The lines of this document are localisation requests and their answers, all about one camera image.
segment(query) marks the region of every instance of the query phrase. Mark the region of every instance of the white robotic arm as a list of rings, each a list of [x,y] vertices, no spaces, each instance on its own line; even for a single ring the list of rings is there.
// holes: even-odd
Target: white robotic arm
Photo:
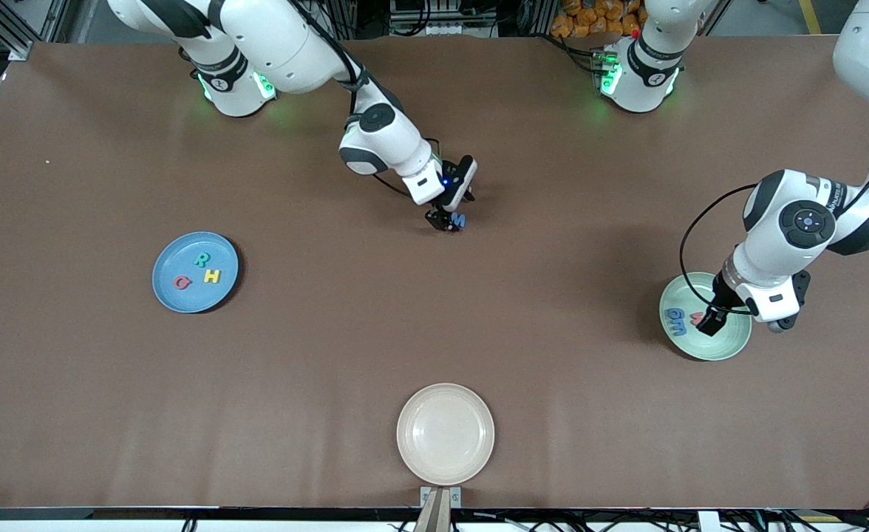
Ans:
[[[833,54],[841,80],[869,100],[869,0],[854,8]],[[759,182],[743,213],[746,240],[715,279],[715,297],[698,329],[715,334],[728,310],[748,307],[780,333],[795,324],[809,275],[804,268],[828,249],[869,251],[869,176],[850,186],[799,171],[777,171]]]
[[[712,0],[648,0],[641,34],[606,47],[599,90],[624,110],[653,111],[674,90],[681,57],[698,34],[698,20]]]
[[[108,0],[123,23],[171,37],[198,71],[205,95],[225,115],[251,115],[278,92],[302,94],[336,80],[352,94],[339,146],[363,175],[401,176],[435,228],[457,231],[452,215],[477,171],[469,155],[455,165],[432,152],[398,99],[386,91],[295,0]]]

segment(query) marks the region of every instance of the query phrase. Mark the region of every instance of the table surface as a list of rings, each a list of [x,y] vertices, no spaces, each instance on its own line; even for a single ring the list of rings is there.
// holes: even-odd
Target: table surface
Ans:
[[[36,45],[0,95],[0,506],[410,505],[398,412],[452,381],[497,429],[466,505],[860,508],[869,253],[819,259],[796,329],[757,324],[723,363],[678,354],[657,311],[724,191],[864,179],[869,104],[833,45],[698,39],[631,115],[544,41],[354,43],[478,159],[460,235],[340,163],[338,87],[232,119],[173,47]],[[695,230],[693,270],[743,238],[742,201]],[[181,316],[151,266],[195,230],[245,275]]]

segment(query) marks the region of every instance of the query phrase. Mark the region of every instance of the white plate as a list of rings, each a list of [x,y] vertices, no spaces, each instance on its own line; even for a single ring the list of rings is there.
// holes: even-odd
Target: white plate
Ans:
[[[418,478],[432,485],[458,485],[491,458],[491,410],[464,386],[432,384],[401,409],[396,439],[401,459]]]

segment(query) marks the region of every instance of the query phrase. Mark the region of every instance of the green plate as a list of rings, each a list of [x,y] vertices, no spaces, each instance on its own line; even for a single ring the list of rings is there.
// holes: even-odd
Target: green plate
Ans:
[[[695,272],[687,276],[701,296],[708,301],[714,298],[711,273]],[[706,310],[707,304],[691,292],[684,276],[678,276],[661,294],[661,327],[675,346],[695,359],[722,361],[738,354],[749,341],[753,319],[746,314],[731,314],[723,329],[707,336],[697,328]]]

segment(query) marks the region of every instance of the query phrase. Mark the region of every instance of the plate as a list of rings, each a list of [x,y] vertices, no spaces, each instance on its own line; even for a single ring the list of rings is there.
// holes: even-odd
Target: plate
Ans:
[[[695,272],[687,276],[701,296],[708,301],[714,299],[714,276],[711,273]],[[706,310],[707,304],[691,292],[684,276],[678,276],[661,294],[664,333],[675,346],[695,359],[722,361],[738,354],[749,341],[753,319],[746,314],[729,314],[723,329],[714,336],[707,336],[697,328]]]
[[[170,310],[201,313],[228,297],[238,270],[238,252],[224,236],[188,233],[166,246],[155,260],[151,289]]]
[[[432,485],[458,485],[491,458],[494,426],[482,398],[458,384],[432,384],[398,415],[398,452],[408,469]]]

